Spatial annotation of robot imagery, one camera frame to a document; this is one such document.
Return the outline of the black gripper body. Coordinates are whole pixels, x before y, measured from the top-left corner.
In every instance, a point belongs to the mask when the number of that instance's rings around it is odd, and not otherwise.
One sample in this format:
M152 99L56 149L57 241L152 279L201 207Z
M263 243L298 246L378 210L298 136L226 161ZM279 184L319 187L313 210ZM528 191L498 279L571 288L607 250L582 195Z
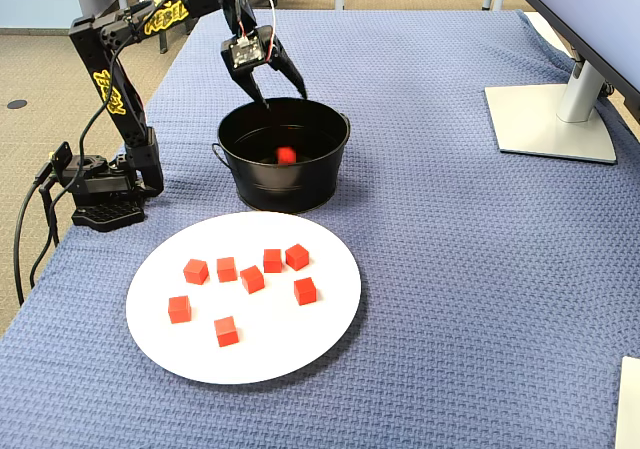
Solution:
M271 40L273 28L270 25L256 27L246 36L234 36L221 45L221 56L229 71L248 69L267 64L275 42Z

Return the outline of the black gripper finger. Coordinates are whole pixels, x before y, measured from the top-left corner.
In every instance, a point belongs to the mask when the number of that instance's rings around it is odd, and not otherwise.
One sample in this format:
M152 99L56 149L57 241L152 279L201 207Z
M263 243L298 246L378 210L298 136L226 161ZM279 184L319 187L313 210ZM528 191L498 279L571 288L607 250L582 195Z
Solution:
M232 69L230 71L232 80L257 104L269 109L268 102L263 97L253 76L253 69Z
M303 99L308 98L304 79L280 42L274 43L268 64L273 70L280 71Z

